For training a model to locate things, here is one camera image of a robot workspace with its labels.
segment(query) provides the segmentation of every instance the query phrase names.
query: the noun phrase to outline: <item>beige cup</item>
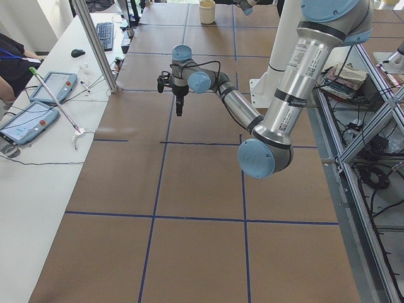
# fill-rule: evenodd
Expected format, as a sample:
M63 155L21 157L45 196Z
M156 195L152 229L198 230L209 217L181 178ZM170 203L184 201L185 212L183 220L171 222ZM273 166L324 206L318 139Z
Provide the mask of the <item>beige cup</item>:
M211 24L215 22L214 0L201 0L199 2L199 20L202 24Z

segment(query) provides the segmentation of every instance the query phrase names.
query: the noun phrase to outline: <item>person's arm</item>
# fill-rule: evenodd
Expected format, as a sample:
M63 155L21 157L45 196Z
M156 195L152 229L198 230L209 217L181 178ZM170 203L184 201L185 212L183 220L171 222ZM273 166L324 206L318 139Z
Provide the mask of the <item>person's arm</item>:
M16 99L14 90L2 77L0 77L0 99L6 103L10 103Z
M24 56L29 57L29 58L33 58L33 59L38 59L40 61L40 57L38 57L33 52L30 52L29 50L26 50L26 49L24 50Z

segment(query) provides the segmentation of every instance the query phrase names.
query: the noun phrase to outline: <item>black mouse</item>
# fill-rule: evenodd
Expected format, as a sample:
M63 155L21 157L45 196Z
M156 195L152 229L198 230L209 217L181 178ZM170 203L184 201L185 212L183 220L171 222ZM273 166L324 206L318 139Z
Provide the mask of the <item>black mouse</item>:
M77 58L77 57L80 57L81 55L84 55L86 52L85 51L83 51L82 49L73 49L72 51L71 51L71 56L73 57L73 58Z

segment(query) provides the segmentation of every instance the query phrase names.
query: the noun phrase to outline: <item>white table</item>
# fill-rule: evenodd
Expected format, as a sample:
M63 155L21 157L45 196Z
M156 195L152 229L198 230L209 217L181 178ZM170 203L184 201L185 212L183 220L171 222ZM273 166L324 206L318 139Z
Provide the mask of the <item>white table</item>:
M92 18L94 24L120 19L116 14L106 13L92 14ZM119 24L116 23L114 29L114 50L105 53L110 63L115 57L123 58L123 35ZM72 58L70 53L75 48L84 49L86 54ZM39 68L42 76L49 71L78 74L78 84L70 96L84 89L80 81L93 83L101 75L77 17ZM38 81L33 78L27 86L30 85L38 85ZM103 81L92 88L91 93L81 94L63 107L80 127L96 129L109 94ZM28 104L24 92L14 103L19 108ZM13 107L9 111L19 112ZM0 124L10 118L6 115ZM78 139L77 151L73 148L73 135L72 125L61 115L31 144L24 146L16 160L25 163L84 162L93 134ZM81 168L82 165L24 166L0 158L0 303L28 302Z

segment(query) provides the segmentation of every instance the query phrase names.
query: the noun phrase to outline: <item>keyboard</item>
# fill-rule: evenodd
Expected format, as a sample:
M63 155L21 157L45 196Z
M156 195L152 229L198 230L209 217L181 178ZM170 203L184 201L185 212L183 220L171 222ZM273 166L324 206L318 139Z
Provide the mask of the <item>keyboard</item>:
M95 29L104 51L111 51L114 47L114 23L98 23Z

